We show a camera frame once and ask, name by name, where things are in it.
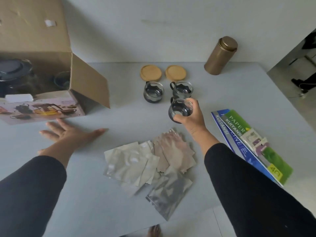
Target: round bamboo lid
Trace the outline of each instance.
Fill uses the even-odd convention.
[[[155,65],[143,66],[140,70],[140,77],[144,81],[158,81],[161,78],[161,70]]]
[[[183,80],[186,77],[186,70],[182,66],[168,66],[166,77],[171,81]]]

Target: glass cup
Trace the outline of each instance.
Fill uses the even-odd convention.
[[[155,81],[147,81],[144,88],[144,98],[149,103],[158,103],[162,100],[164,88],[162,84]]]
[[[177,122],[173,119],[173,117],[176,114],[182,115],[182,116],[189,116],[191,115],[193,112],[193,105],[191,102],[189,102],[186,99],[175,99],[172,103],[171,106],[169,108],[169,117],[170,119],[175,122],[180,124],[180,122]]]
[[[177,82],[171,82],[170,88],[172,89],[172,95],[171,102],[173,102],[174,99],[186,99],[191,97],[193,93],[193,87],[191,83],[185,82],[185,81],[177,81]]]

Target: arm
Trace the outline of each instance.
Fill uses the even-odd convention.
[[[214,189],[240,236],[308,236],[316,220],[295,198],[234,154],[206,129],[198,102],[175,115],[200,145]]]
[[[56,141],[0,181],[0,235],[42,236],[66,181],[68,161],[78,147],[102,135],[105,129],[85,133],[61,119],[48,122],[53,131],[41,131]]]

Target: hand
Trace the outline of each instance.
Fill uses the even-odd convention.
[[[193,98],[187,98],[189,102],[193,105],[193,113],[190,116],[175,115],[173,119],[177,122],[182,123],[187,131],[195,139],[195,135],[201,131],[207,131],[204,123],[204,118],[202,111],[200,109],[199,103]]]
[[[106,131],[106,129],[102,128],[86,133],[66,123],[63,119],[57,119],[57,122],[58,124],[55,122],[47,122],[46,125],[51,131],[40,131],[40,134],[54,142],[67,142],[73,150],[93,141]]]

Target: box flap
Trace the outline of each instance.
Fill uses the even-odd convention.
[[[71,51],[61,0],[0,0],[0,22],[0,51]]]
[[[107,80],[75,54],[72,54],[70,89],[110,108]]]

